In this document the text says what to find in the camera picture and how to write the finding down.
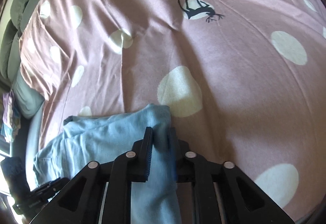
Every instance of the pink bedsheet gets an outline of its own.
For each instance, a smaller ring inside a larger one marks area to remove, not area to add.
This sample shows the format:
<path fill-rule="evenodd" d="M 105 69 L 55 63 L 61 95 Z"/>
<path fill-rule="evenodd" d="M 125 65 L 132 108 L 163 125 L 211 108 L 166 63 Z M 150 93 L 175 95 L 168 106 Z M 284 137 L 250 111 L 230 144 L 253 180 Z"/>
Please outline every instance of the pink bedsheet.
<path fill-rule="evenodd" d="M 41 0 L 20 39 L 40 148 L 70 115 L 166 104 L 193 151 L 299 220 L 326 192 L 325 17 L 320 0 Z"/>

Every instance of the black deer print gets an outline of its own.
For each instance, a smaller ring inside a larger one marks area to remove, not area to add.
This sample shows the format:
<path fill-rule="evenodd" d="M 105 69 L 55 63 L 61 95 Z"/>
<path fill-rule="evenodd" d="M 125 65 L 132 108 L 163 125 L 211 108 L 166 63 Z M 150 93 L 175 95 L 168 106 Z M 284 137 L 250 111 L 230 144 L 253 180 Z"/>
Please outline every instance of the black deer print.
<path fill-rule="evenodd" d="M 212 7 L 209 7 L 210 5 L 207 4 L 206 2 L 203 2 L 203 1 L 200 1 L 200 0 L 196 0 L 196 1 L 200 6 L 199 8 L 197 8 L 197 9 L 189 8 L 188 0 L 185 0 L 186 9 L 184 9 L 181 6 L 180 0 L 178 0 L 180 8 L 182 9 L 182 11 L 184 11 L 187 14 L 188 19 L 190 19 L 191 17 L 193 17 L 193 16 L 195 16 L 195 15 L 197 15 L 199 13 L 206 13 L 208 15 L 208 17 L 206 19 L 206 22 L 208 22 L 208 23 L 210 21 L 217 21 L 217 20 L 213 19 L 214 15 L 218 16 L 219 20 L 223 19 L 223 17 L 225 17 L 225 15 L 215 13 L 215 10 Z"/>

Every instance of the metal rivet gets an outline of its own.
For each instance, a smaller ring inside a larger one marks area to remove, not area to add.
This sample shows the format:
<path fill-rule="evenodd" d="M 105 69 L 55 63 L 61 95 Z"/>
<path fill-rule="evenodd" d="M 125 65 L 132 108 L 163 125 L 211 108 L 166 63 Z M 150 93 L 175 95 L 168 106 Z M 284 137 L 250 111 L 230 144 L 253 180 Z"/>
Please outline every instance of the metal rivet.
<path fill-rule="evenodd" d="M 126 156 L 127 156 L 128 158 L 133 158 L 133 157 L 136 156 L 136 153 L 133 152 L 133 151 L 128 151 L 128 152 L 126 153 Z"/>
<path fill-rule="evenodd" d="M 194 152 L 192 152 L 192 151 L 188 151 L 188 152 L 186 152 L 185 156 L 186 156 L 187 158 L 194 158 L 194 157 L 197 156 L 197 154 L 194 153 Z"/>
<path fill-rule="evenodd" d="M 88 167 L 91 168 L 91 169 L 94 169 L 97 167 L 97 162 L 95 161 L 91 161 L 89 164 L 88 164 Z"/>
<path fill-rule="evenodd" d="M 234 168 L 234 166 L 235 166 L 234 163 L 231 162 L 231 161 L 226 161 L 224 163 L 224 167 L 227 168 L 227 169 L 232 169 L 232 168 Z"/>

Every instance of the triangular cutout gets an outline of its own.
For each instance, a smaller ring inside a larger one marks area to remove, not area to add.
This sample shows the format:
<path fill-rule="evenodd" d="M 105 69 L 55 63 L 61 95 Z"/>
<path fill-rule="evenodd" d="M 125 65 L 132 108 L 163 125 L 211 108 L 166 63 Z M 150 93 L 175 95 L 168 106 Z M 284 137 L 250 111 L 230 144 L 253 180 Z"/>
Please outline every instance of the triangular cutout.
<path fill-rule="evenodd" d="M 246 208 L 252 212 L 265 205 L 264 200 L 243 179 L 237 177 L 237 184 Z"/>
<path fill-rule="evenodd" d="M 75 212 L 78 208 L 79 200 L 82 196 L 86 181 L 85 177 L 81 177 L 58 201 L 58 205 Z"/>

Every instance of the blue cloth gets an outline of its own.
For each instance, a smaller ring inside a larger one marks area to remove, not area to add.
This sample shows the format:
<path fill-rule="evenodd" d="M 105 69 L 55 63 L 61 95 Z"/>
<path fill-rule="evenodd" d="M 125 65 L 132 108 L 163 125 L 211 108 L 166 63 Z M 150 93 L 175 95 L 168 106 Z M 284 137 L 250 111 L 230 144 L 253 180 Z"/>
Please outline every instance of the blue cloth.
<path fill-rule="evenodd" d="M 136 113 L 111 117 L 72 116 L 65 120 L 63 133 L 48 143 L 34 158 L 37 185 L 58 177 L 73 178 L 88 162 L 110 162 L 131 150 L 153 128 L 150 175 L 146 183 L 132 183 L 131 223 L 181 223 L 176 196 L 172 158 L 167 132 L 171 125 L 167 106 L 150 104 Z"/>

